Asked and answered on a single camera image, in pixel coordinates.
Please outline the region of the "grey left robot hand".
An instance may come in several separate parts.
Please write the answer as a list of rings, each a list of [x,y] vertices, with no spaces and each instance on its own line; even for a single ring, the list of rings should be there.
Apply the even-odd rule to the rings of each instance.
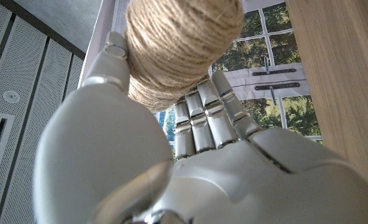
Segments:
[[[129,49],[110,32],[39,142],[39,223],[368,223],[368,181],[339,155],[248,117],[221,73],[177,106],[178,157],[128,95]]]

